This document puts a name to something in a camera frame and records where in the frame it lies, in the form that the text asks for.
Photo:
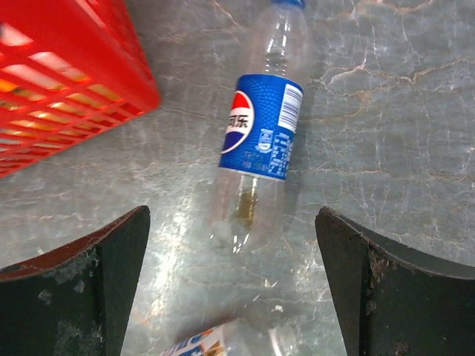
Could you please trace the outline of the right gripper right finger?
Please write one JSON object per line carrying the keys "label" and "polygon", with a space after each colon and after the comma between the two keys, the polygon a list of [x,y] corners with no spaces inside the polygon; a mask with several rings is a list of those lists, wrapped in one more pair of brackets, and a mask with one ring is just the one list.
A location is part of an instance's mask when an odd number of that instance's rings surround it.
{"label": "right gripper right finger", "polygon": [[474,267],[328,207],[315,232],[348,355],[473,355]]}

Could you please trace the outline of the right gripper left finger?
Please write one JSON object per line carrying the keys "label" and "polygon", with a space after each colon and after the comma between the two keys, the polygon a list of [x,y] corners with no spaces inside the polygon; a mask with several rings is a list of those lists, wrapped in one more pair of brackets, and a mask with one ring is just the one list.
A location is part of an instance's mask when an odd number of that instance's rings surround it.
{"label": "right gripper left finger", "polygon": [[98,231],[1,269],[2,355],[120,355],[151,216],[134,208]]}

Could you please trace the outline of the clear Pocari Sweat bottle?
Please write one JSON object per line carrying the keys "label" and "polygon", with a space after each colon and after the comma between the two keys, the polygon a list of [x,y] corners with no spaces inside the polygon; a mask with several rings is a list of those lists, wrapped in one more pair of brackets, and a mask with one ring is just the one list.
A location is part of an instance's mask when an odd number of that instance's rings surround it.
{"label": "clear Pocari Sweat bottle", "polygon": [[299,355],[295,331],[280,326],[261,331],[238,318],[198,333],[160,353],[160,356]]}

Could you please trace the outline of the blue cap drink bottle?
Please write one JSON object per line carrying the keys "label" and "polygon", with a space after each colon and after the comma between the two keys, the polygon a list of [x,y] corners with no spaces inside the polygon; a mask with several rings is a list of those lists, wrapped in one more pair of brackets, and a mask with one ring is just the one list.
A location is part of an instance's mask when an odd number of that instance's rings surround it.
{"label": "blue cap drink bottle", "polygon": [[281,232],[284,189],[311,64],[305,1],[271,1],[240,49],[210,209],[210,239],[233,254]]}

